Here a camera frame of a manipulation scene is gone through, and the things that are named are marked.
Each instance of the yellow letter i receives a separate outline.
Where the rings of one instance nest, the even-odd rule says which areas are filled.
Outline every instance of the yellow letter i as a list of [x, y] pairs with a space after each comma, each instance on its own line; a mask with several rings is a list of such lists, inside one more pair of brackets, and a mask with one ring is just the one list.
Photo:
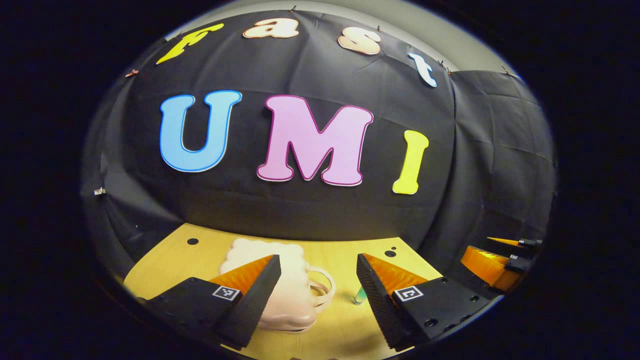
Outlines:
[[429, 139], [417, 131], [404, 132], [406, 140], [406, 155], [400, 178], [394, 182], [394, 193], [413, 195], [418, 191], [418, 173], [422, 163], [424, 149], [429, 147]]

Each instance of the orange soft pad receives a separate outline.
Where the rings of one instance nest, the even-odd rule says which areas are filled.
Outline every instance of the orange soft pad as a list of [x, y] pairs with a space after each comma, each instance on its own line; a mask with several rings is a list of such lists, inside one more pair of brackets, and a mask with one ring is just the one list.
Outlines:
[[272, 257], [273, 255], [265, 256], [264, 258], [225, 272], [209, 281], [228, 288], [238, 289], [243, 295], [246, 295], [247, 291], [253, 286], [258, 275], [264, 270], [264, 267], [267, 266]]
[[385, 286], [389, 296], [391, 296], [391, 294], [396, 290], [408, 288], [409, 286], [422, 284], [423, 282], [428, 281], [423, 277], [419, 277], [412, 272], [408, 272], [405, 269], [387, 263], [384, 260], [380, 260], [369, 254], [363, 255], [369, 261], [373, 271], [375, 271], [376, 275], [380, 278], [380, 281], [382, 282], [382, 285]]

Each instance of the black fabric backdrop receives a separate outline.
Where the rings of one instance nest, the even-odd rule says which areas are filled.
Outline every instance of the black fabric backdrop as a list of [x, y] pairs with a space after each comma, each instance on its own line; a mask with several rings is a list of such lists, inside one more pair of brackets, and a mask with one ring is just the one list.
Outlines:
[[[298, 20], [299, 35], [242, 37], [255, 22], [275, 17]], [[223, 28], [160, 65], [157, 59], [181, 36], [152, 45], [132, 64], [140, 73], [125, 79], [130, 69], [123, 71], [92, 122], [81, 195], [98, 255], [118, 276], [184, 222], [297, 240], [400, 236], [437, 270], [473, 287], [481, 282], [460, 264], [468, 244], [482, 247], [487, 236], [544, 235], [555, 188], [552, 139], [541, 106], [519, 78], [448, 75], [438, 59], [384, 32], [377, 55], [343, 49], [337, 43], [343, 28], [375, 29], [333, 15], [272, 11], [219, 22]], [[420, 79], [407, 52], [431, 65], [436, 88]], [[209, 112], [202, 99], [215, 90], [243, 94], [231, 114], [224, 158], [202, 173], [170, 168], [159, 150], [160, 104], [174, 95], [195, 96], [184, 144], [197, 149]], [[264, 101], [274, 94], [306, 98], [320, 129], [343, 105], [374, 114], [360, 162], [362, 184], [332, 186], [319, 174], [304, 181], [291, 152], [293, 179], [257, 177], [271, 127]], [[429, 138], [415, 195], [392, 191], [407, 129]], [[101, 186], [107, 194], [94, 196]]]

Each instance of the table surface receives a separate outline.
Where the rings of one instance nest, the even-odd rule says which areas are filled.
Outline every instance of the table surface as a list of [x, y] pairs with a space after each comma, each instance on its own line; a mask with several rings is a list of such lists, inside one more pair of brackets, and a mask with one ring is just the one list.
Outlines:
[[[238, 237], [298, 244], [304, 249], [307, 262], [324, 268], [336, 282], [337, 290], [331, 305], [318, 315], [316, 324], [307, 332], [282, 334], [256, 329], [251, 342], [240, 353], [259, 360], [290, 360], [292, 357], [302, 360], [379, 360], [398, 354], [388, 348], [369, 302], [359, 306], [352, 303], [360, 289], [356, 275], [359, 253], [383, 259], [427, 280], [441, 276], [400, 238], [290, 241], [184, 224], [136, 263], [124, 279], [124, 286], [137, 297], [151, 299], [189, 277], [212, 279], [218, 275], [218, 267]], [[198, 239], [198, 243], [187, 244], [191, 238]], [[393, 250], [396, 256], [386, 256], [385, 252], [392, 247], [396, 248]], [[329, 286], [328, 280], [319, 273], [310, 272], [309, 277]]]

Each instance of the screw hole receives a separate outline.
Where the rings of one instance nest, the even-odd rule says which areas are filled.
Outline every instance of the screw hole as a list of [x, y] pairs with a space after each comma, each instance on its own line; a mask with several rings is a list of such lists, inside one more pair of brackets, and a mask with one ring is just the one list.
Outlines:
[[437, 324], [438, 324], [438, 319], [429, 319], [424, 323], [424, 326], [426, 326], [426, 327], [434, 327]]

